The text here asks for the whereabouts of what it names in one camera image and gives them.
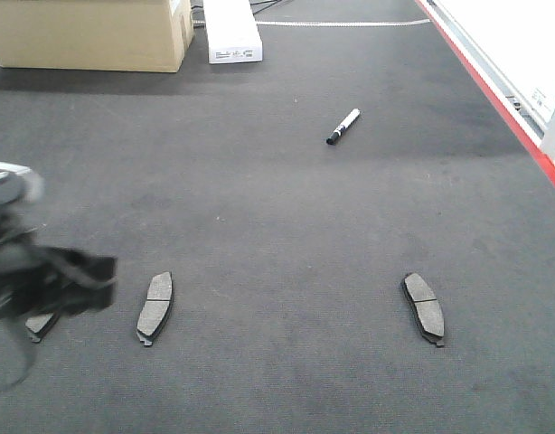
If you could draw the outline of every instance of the black fabric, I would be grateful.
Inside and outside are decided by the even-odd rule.
[[[423,13],[296,0],[261,17]],[[545,175],[432,24],[260,32],[256,64],[208,65],[198,31],[175,75],[0,70],[0,160],[47,182],[40,241],[119,258],[113,307],[59,321],[0,395],[0,433],[555,433]],[[175,304],[146,349],[164,271]],[[445,348],[400,289],[414,271]],[[14,360],[0,335],[0,372]]]

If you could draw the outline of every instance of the white cable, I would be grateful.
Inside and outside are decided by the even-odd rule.
[[[193,20],[195,24],[205,24],[204,20]],[[379,21],[357,23],[328,23],[321,21],[256,21],[258,25],[274,25],[277,27],[407,27],[430,23],[428,18],[416,21]]]

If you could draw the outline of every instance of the black cable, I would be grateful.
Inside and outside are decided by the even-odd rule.
[[[277,5],[278,3],[281,3],[281,2],[283,2],[283,1],[284,1],[284,0],[273,0],[273,1],[272,1],[272,0],[268,0],[268,1],[265,1],[265,2],[258,2],[258,3],[256,3],[255,5],[263,5],[263,4],[265,4],[265,3],[269,3],[269,5],[266,5],[266,6],[262,7],[261,9],[258,9],[258,10],[257,10],[256,12],[254,12],[253,14],[254,14],[254,15],[257,15],[257,14],[259,14],[260,12],[263,12],[263,11],[265,11],[266,9],[269,9],[270,7],[275,6],[275,5]]]
[[[254,3],[250,3],[251,6],[259,6],[259,5],[266,5],[264,7],[262,7],[261,9],[258,9],[257,11],[255,11],[253,14],[257,15],[260,12],[265,11],[266,9],[269,9],[271,6],[275,6],[278,3],[283,2],[284,0],[263,0],[261,2],[254,2]],[[203,9],[202,5],[193,5],[192,10],[195,9]],[[202,29],[203,27],[205,27],[205,24],[196,24],[193,28],[194,29]]]

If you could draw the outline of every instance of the marker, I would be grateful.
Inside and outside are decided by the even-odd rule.
[[[360,116],[360,110],[355,108],[354,110],[352,110],[352,113],[350,113],[348,116],[346,116],[346,119],[344,119],[342,121],[342,123],[338,126],[338,128],[336,128],[334,130],[334,132],[332,133],[332,135],[330,136],[330,138],[327,138],[325,140],[325,143],[327,143],[328,145],[335,145],[335,142],[338,141],[338,138],[340,138],[342,136],[342,134],[345,132],[346,129],[348,129],[350,127],[351,124],[353,124],[353,122]]]

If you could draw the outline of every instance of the black marker cap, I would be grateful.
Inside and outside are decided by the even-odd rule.
[[[340,138],[340,136],[341,134],[335,131],[329,138],[325,140],[325,143],[327,143],[328,145],[335,145],[335,142],[338,141],[338,138]]]

